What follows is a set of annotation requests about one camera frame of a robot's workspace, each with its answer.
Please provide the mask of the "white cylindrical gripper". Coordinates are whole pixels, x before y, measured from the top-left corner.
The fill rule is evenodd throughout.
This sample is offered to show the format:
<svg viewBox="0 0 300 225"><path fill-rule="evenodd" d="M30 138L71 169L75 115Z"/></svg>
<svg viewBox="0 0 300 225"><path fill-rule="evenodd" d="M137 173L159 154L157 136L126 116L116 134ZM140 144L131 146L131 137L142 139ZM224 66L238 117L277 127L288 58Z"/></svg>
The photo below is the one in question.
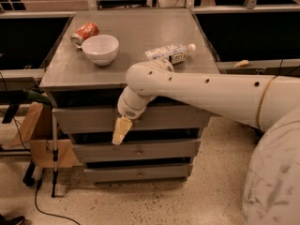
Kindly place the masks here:
<svg viewBox="0 0 300 225"><path fill-rule="evenodd" d="M117 109L122 117L116 119L112 135L113 144L119 145L122 143L132 127L131 120L139 118L147 105L154 99L155 97L138 95L128 86L123 90L117 103Z"/></svg>

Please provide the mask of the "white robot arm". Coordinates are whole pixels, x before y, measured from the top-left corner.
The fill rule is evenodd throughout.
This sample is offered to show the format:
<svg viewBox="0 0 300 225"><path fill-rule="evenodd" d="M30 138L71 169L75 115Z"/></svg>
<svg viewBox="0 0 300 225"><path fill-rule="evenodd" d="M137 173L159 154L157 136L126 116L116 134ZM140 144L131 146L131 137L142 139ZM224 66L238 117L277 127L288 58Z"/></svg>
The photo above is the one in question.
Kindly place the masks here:
<svg viewBox="0 0 300 225"><path fill-rule="evenodd" d="M150 101L172 98L263 132L243 195L243 225L300 225L300 79L176 73L170 62L131 66L112 142L121 143Z"/></svg>

